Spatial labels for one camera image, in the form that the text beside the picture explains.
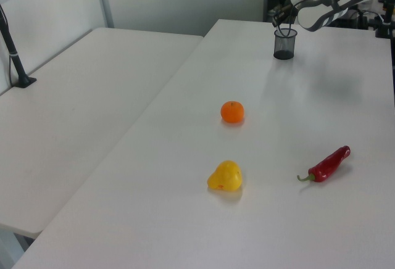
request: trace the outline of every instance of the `pepper stem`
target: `pepper stem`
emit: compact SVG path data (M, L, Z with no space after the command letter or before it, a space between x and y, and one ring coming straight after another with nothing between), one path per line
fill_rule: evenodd
M301 178L299 175L297 176L299 181L313 181L315 180L315 176L313 174L309 175L307 178Z

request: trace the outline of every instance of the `table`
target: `table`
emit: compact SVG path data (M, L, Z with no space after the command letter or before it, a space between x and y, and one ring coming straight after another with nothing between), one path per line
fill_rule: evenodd
M15 269L391 268L395 116L389 41L220 20ZM244 104L228 126L225 101ZM296 175L347 144L324 183ZM210 191L223 160L237 192Z
M0 97L0 228L37 237L202 40L99 28Z

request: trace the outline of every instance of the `yellow pear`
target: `yellow pear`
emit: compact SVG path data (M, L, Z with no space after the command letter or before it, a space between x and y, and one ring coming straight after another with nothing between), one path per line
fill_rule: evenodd
M241 169L234 161L224 161L207 180L210 189L235 191L243 182Z

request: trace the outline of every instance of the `red chili pepper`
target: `red chili pepper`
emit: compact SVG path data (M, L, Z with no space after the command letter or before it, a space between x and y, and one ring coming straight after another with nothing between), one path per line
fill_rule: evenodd
M340 163L350 156L350 148L348 146L341 147L332 155L329 155L325 160L318 163L315 167L309 169L309 176L307 178L301 179L299 175L297 176L299 181L316 181L321 183L329 178L332 173L338 169Z

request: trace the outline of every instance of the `black cable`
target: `black cable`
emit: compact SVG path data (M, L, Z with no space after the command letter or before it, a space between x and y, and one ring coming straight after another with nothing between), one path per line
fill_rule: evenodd
M14 87L11 80L11 55L9 55L9 62L8 62L8 79L10 81L11 88Z
M6 13L4 13L4 10L2 9L1 4L0 4L0 11L1 11L1 15L4 17L4 20L6 21L6 25L8 26L7 16L6 16Z

